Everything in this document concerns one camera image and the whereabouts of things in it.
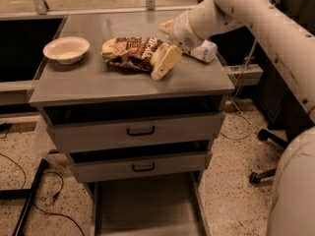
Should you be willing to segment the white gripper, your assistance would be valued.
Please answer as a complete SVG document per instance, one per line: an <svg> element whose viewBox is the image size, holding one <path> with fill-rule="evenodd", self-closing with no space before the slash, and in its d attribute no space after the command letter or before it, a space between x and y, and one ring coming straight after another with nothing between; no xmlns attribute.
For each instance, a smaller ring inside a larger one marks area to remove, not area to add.
<svg viewBox="0 0 315 236"><path fill-rule="evenodd" d="M193 31L189 20L189 11L185 11L174 20L161 23L159 31L169 36L171 43L163 43L157 48L150 60L153 66L151 77L153 80L163 78L182 58L182 50L189 52L203 43L203 40Z"/></svg>

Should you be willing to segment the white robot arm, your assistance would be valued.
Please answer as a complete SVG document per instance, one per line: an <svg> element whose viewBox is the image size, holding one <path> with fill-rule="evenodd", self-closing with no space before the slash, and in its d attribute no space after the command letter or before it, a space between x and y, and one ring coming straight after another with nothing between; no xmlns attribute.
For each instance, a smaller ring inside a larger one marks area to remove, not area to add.
<svg viewBox="0 0 315 236"><path fill-rule="evenodd" d="M204 0L158 26L188 52L204 40L246 26L309 118L315 111L315 38L270 0ZM315 236L315 128L284 150L273 184L267 236Z"/></svg>

